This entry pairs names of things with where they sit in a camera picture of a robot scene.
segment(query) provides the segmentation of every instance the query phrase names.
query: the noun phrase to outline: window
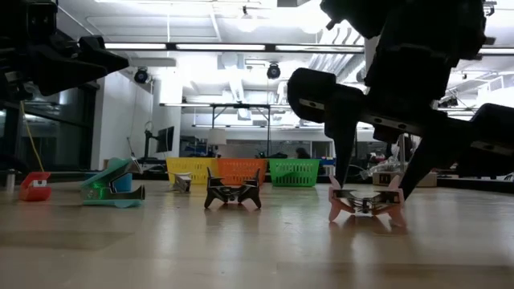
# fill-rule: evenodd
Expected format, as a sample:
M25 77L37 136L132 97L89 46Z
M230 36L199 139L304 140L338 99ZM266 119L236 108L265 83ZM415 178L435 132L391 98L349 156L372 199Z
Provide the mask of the window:
M97 86L85 85L53 96L34 94L25 101L27 124L43 167L48 171L90 169ZM19 102L0 100L0 149L38 171Z
M43 117L26 115L32 140L45 170L89 169L87 133L85 128ZM31 139L24 125L18 155L29 168L39 168Z
M53 96L34 94L31 100L25 101L25 107L72 121L87 121L87 117L84 115L84 105L88 101L85 99L85 93L83 89L73 88Z

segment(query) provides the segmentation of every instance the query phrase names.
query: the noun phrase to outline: green basket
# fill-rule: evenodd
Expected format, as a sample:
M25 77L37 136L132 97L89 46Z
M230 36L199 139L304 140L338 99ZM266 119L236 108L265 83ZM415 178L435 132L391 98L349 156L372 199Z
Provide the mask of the green basket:
M270 159L271 182L275 186L312 187L319 168L320 160Z

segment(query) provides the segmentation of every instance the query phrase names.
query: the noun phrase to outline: cardboard box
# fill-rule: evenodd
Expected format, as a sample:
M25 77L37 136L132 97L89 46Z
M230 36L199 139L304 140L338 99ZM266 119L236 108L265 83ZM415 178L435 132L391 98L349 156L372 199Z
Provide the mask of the cardboard box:
M399 172L380 172L373 173L373 185L389 185L396 176L401 176ZM435 188L437 186L437 173L428 173L418 184L418 188Z

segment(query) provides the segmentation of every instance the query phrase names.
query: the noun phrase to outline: yellow cable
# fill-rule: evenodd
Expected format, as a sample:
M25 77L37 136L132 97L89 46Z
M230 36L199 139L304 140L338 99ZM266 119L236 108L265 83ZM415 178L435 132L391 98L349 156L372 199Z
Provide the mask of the yellow cable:
M32 149L34 150L35 157L38 159L39 168L41 168L41 171L44 172L45 169L43 168L43 163L41 162L41 158L39 157L38 150L35 149L35 144L34 144L34 140L32 139L31 129L29 128L29 123L25 116L25 105L23 104L22 101L20 101L19 106L20 106L20 108L22 108L23 120L25 120L25 126L27 128L27 133L29 135L29 138L31 139Z

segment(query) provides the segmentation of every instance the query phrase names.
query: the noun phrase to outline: yellow basket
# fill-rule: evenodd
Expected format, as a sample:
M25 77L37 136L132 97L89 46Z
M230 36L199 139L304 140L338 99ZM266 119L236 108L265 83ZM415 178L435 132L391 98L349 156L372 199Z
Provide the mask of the yellow basket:
M168 157L166 158L169 181L175 182L174 173L191 173L191 184L207 184L207 168L213 174L218 175L218 162L214 158L207 157Z

